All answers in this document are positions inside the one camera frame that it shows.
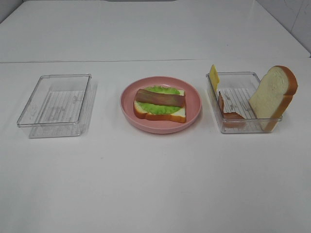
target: bread slice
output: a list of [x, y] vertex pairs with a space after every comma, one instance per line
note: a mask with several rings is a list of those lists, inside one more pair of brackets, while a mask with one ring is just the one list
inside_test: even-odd
[[[184, 96], [184, 90], [178, 90], [179, 95]], [[152, 114], [150, 112], [145, 111], [136, 100], [134, 101], [134, 114], [136, 117], [140, 119], [147, 120], [170, 120], [179, 123], [186, 122], [186, 105], [180, 108], [178, 111], [171, 114]]]
[[[262, 78], [249, 103], [257, 118], [280, 118], [298, 88], [294, 74], [284, 66], [274, 66]], [[276, 121], [261, 123], [265, 132], [270, 132]]]

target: open-faced sandwich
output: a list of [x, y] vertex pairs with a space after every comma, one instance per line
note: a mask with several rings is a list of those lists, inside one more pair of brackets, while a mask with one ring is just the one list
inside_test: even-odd
[[139, 89], [134, 113], [140, 119], [186, 122], [186, 93], [173, 87], [149, 86]]

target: ham slice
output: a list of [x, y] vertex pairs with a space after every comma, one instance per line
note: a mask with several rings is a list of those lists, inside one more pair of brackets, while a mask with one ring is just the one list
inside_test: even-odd
[[156, 93], [144, 89], [138, 90], [135, 96], [135, 100], [143, 103], [153, 103], [157, 105], [177, 107], [183, 107], [186, 103], [185, 96]]

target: yellow cheese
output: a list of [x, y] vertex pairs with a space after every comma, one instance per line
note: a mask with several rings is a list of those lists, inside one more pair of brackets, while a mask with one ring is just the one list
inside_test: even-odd
[[217, 94], [217, 85], [220, 80], [219, 80], [215, 65], [212, 65], [212, 67], [210, 68], [209, 79], [210, 79], [210, 82], [212, 83], [215, 94]]

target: white tile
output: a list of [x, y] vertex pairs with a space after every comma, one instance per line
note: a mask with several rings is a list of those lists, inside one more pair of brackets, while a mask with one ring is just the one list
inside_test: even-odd
[[257, 0], [288, 31], [293, 27], [303, 0]]
[[292, 30], [293, 36], [311, 52], [311, 0], [304, 0]]

